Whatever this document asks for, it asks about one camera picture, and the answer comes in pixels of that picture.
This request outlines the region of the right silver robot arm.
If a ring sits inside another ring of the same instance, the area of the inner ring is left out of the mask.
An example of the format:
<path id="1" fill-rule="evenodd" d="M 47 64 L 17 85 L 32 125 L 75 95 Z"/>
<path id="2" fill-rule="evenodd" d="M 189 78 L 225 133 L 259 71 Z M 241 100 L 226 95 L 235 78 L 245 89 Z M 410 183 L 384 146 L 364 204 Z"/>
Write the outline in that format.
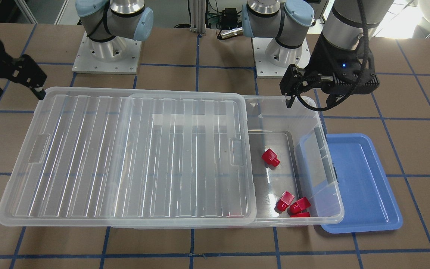
<path id="1" fill-rule="evenodd" d="M 123 52 L 123 38 L 145 41 L 152 32 L 154 14 L 143 0 L 77 0 L 75 9 L 85 28 L 94 58 L 116 61 Z M 0 78 L 27 87 L 44 99 L 47 75 L 27 54 L 9 55 L 0 39 Z"/>

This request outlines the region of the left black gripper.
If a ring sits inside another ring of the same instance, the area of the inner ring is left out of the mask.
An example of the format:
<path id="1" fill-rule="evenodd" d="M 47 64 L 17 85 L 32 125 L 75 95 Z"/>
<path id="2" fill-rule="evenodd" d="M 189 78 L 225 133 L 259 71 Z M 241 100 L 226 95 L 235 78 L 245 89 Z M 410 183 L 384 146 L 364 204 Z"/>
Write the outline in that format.
<path id="1" fill-rule="evenodd" d="M 324 93 L 330 94 L 326 99 L 327 110 L 343 103 L 361 73 L 363 45 L 362 38 L 355 49 L 346 50 L 331 44 L 324 34 L 320 34 L 306 66 L 308 75 L 290 64 L 279 83 L 281 94 L 288 97 L 286 107 L 290 109 L 298 100 L 307 109 L 323 109 L 309 105 L 301 98 L 302 93 L 321 84 L 322 75 L 333 77 L 332 81 L 324 82 L 321 86 Z"/>

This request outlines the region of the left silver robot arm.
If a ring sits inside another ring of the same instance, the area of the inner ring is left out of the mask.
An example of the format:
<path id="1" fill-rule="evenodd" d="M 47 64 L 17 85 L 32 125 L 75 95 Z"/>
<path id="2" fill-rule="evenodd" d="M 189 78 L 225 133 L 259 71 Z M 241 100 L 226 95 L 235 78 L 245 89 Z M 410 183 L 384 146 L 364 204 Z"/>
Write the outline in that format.
<path id="1" fill-rule="evenodd" d="M 286 71 L 280 93 L 287 108 L 297 99 L 315 112 L 332 109 L 354 94 L 371 94 L 380 85 L 369 40 L 392 0 L 336 0 L 307 65 L 298 67 L 302 48 L 315 20 L 304 0 L 248 0 L 241 8 L 244 36 L 271 38 L 268 56 Z"/>

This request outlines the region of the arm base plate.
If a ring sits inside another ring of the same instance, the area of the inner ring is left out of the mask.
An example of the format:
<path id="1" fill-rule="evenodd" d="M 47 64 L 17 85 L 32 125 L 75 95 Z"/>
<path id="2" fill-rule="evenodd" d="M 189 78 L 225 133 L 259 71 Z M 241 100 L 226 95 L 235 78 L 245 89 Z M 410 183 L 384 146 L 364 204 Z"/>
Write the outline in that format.
<path id="1" fill-rule="evenodd" d="M 288 65 L 305 68 L 311 57 L 307 40 L 300 47 L 288 49 L 274 38 L 252 38 L 257 78 L 282 78 Z"/>
<path id="2" fill-rule="evenodd" d="M 136 75 L 141 47 L 141 41 L 122 37 L 98 43 L 84 33 L 72 71 L 78 74 Z"/>

